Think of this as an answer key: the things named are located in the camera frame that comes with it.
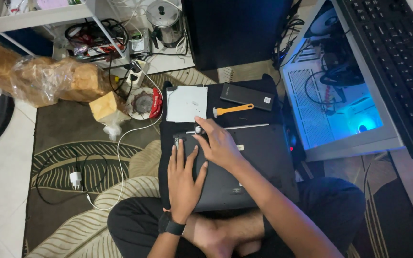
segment black laptop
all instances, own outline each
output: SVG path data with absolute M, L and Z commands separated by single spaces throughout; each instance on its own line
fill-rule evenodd
M 241 154 L 272 185 L 293 202 L 299 201 L 294 168 L 286 133 L 282 125 L 255 125 L 227 129 Z M 192 133 L 174 135 L 175 144 L 183 139 L 185 156 L 198 144 Z M 194 162 L 193 178 L 197 179 L 200 167 L 205 162 L 203 150 Z M 235 177 L 213 162 L 208 164 L 208 173 L 200 200 L 194 212 L 255 207 L 256 203 Z

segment keyboard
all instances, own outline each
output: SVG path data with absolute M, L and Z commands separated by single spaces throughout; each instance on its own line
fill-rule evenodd
M 336 0 L 413 158 L 413 12 L 404 0 Z

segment black smartwatch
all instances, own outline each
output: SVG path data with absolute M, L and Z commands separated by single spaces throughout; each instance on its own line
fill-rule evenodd
M 159 233 L 169 232 L 170 234 L 181 236 L 186 225 L 181 225 L 172 220 L 171 212 L 164 212 L 159 219 Z

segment power bank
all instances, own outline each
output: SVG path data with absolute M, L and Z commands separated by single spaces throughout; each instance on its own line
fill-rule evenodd
M 275 95 L 224 83 L 221 99 L 238 104 L 253 104 L 255 108 L 272 111 Z

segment stainless steel kettle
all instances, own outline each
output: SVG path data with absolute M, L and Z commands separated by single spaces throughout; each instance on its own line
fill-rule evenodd
M 158 49 L 157 39 L 167 48 L 175 48 L 183 38 L 183 27 L 181 24 L 181 11 L 175 6 L 155 1 L 146 9 L 146 17 L 152 24 L 151 33 L 154 46 Z

